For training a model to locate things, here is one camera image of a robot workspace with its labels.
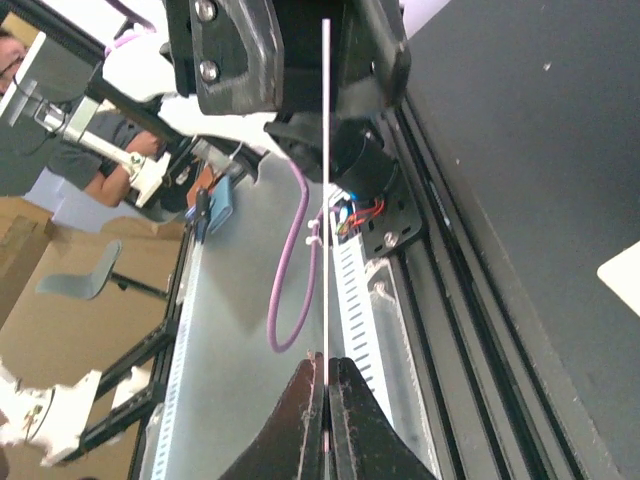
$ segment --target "gray stool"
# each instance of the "gray stool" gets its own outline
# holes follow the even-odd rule
[[[120,289],[132,288],[146,295],[167,300],[167,292],[151,287],[144,283],[125,277],[113,271],[113,267],[122,251],[122,242],[114,240],[107,248],[93,272],[87,275],[70,275],[56,273],[43,278],[36,286],[37,293],[52,293],[81,300],[91,300],[97,297],[107,282],[117,284]]]

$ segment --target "black mounting plate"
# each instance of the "black mounting plate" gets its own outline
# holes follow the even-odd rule
[[[368,259],[389,255],[420,238],[425,222],[411,187],[400,167],[385,196],[384,213],[361,227],[365,256]],[[387,236],[393,237],[389,242]]]

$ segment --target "white wall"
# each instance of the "white wall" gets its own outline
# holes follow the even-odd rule
[[[124,23],[124,17],[104,0],[43,0],[102,43],[109,42]]]
[[[24,196],[30,202],[53,212],[59,225],[98,233],[102,226],[118,217],[139,217],[128,205],[107,208],[87,196],[62,177],[44,170],[31,191]]]
[[[431,20],[450,0],[401,0],[404,4],[404,26],[411,38]]]

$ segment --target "blue object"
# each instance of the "blue object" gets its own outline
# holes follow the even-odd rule
[[[211,220],[207,229],[209,233],[220,228],[233,213],[232,191],[231,180],[225,175],[216,185],[211,197]]]
[[[349,218],[349,216],[352,214],[352,209],[349,208],[348,206],[344,206],[340,209],[339,212],[339,216],[338,216],[338,223],[344,223],[347,221],[347,218]]]

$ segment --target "gray tabletop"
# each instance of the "gray tabletop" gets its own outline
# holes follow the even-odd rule
[[[269,157],[255,184],[245,179],[236,187],[233,216],[193,249],[154,480],[224,473],[264,426],[298,363],[309,350],[322,351],[321,268],[311,311],[293,347],[276,354],[267,343],[271,286],[299,196],[286,162]],[[320,205],[321,188],[311,185],[308,219]],[[289,336],[304,298],[308,234],[305,222],[280,304],[280,342]],[[332,316],[339,318],[333,291],[330,299]]]

